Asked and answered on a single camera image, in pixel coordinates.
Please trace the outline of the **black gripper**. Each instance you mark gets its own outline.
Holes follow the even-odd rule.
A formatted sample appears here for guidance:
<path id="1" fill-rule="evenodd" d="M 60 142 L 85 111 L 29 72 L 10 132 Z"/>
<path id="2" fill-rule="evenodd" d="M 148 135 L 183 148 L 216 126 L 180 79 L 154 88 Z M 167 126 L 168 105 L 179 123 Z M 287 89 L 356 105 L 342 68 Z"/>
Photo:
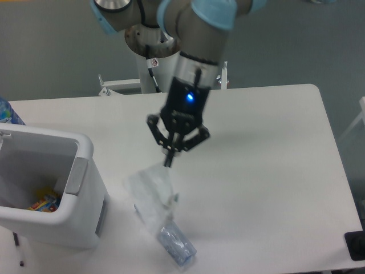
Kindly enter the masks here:
<path id="1" fill-rule="evenodd" d="M 160 117 L 156 114 L 147 116 L 147 125 L 156 143 L 167 151 L 164 167 L 171 168 L 177 154 L 188 152 L 210 138 L 209 130 L 202 125 L 202 113 L 209 92 L 209 86 L 194 86 L 176 77 L 172 79 L 167 100 L 160 111 L 168 137 L 158 127 Z M 184 139 L 196 128 L 194 136 Z"/>

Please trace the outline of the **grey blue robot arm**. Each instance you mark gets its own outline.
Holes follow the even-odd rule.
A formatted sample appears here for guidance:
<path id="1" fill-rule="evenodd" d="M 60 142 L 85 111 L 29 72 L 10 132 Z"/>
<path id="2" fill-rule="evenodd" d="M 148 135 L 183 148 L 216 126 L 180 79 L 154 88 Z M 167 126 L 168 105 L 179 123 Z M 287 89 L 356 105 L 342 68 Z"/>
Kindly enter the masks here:
<path id="1" fill-rule="evenodd" d="M 170 167 L 210 133 L 202 123 L 219 61 L 237 17 L 264 7 L 265 1 L 91 1 L 107 34 L 139 27 L 139 47 L 147 59 L 179 53 L 167 101 L 147 125 L 165 150 Z"/>

